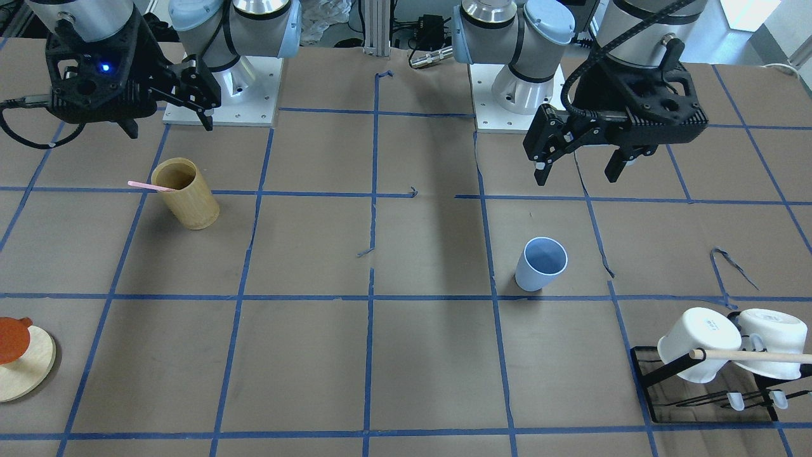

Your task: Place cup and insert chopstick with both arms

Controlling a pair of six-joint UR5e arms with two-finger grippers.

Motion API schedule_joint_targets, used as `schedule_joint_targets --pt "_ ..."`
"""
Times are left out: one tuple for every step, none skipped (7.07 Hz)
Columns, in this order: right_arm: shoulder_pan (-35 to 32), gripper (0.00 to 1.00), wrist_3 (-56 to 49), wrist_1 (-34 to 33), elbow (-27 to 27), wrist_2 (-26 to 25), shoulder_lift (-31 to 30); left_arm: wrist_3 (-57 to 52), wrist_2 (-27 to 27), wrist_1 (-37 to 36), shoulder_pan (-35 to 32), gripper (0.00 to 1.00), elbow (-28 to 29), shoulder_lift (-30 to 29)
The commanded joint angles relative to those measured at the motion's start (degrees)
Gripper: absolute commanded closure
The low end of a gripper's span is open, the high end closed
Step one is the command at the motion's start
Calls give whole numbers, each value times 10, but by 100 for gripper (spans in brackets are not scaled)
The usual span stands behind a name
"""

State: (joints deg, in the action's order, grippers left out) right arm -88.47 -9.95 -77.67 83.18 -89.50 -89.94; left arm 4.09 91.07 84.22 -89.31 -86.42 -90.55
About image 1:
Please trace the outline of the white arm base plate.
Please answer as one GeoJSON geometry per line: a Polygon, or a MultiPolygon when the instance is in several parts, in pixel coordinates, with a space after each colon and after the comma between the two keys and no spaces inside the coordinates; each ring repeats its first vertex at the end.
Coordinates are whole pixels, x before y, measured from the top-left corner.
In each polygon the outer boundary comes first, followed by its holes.
{"type": "Polygon", "coordinates": [[[272,127],[283,58],[243,56],[213,75],[221,88],[221,106],[212,112],[214,126],[272,127]]]}
{"type": "Polygon", "coordinates": [[[476,130],[480,133],[525,134],[543,103],[563,110],[561,89],[565,73],[557,67],[553,79],[540,84],[499,77],[504,65],[469,65],[476,130]]]}

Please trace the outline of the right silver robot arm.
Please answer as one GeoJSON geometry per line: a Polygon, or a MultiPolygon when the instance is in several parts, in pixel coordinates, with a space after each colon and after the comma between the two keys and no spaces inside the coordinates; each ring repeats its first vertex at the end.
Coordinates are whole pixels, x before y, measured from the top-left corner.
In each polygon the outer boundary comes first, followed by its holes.
{"type": "Polygon", "coordinates": [[[166,104],[169,124],[272,126],[282,61],[301,38],[298,1],[171,1],[171,26],[185,56],[166,57],[133,1],[29,1],[49,29],[49,92],[4,102],[44,108],[82,126],[118,124],[166,104]]]}

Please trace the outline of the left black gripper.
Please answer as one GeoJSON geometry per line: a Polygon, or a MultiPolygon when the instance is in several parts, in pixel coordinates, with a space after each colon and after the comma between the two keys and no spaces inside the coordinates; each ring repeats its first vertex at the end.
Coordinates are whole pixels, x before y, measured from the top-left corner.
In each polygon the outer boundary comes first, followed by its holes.
{"type": "Polygon", "coordinates": [[[574,152],[572,139],[618,147],[605,168],[606,179],[615,183],[641,149],[698,138],[709,118],[691,74],[679,61],[684,47],[679,39],[659,44],[665,53],[652,69],[637,69],[607,55],[586,70],[577,81],[572,106],[598,113],[597,119],[568,115],[550,104],[537,107],[523,141],[535,164],[537,185],[546,184],[558,159],[574,152]]]}

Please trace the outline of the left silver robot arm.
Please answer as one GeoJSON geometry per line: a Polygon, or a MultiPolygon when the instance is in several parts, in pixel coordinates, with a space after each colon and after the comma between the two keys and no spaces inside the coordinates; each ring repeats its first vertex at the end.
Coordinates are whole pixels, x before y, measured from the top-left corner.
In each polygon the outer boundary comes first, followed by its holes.
{"type": "Polygon", "coordinates": [[[456,61],[502,65],[491,91],[510,112],[532,115],[523,145],[537,185],[552,165],[586,145],[614,145],[605,168],[617,182],[659,145],[692,142],[708,127],[692,76],[681,63],[684,38],[704,1],[611,1],[585,61],[561,87],[563,109],[544,101],[565,46],[576,35],[558,1],[463,1],[454,11],[456,61]]]}

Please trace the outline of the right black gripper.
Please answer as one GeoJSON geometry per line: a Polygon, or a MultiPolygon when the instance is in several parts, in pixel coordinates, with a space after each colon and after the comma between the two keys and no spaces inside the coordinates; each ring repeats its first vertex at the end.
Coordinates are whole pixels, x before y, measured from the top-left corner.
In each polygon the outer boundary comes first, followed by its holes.
{"type": "Polygon", "coordinates": [[[163,54],[142,15],[101,41],[85,41],[78,20],[59,15],[46,41],[49,113],[69,124],[110,122],[137,139],[137,119],[152,116],[159,100],[171,100],[180,83],[181,106],[206,131],[221,107],[221,88],[204,63],[183,63],[179,73],[163,54]]]}

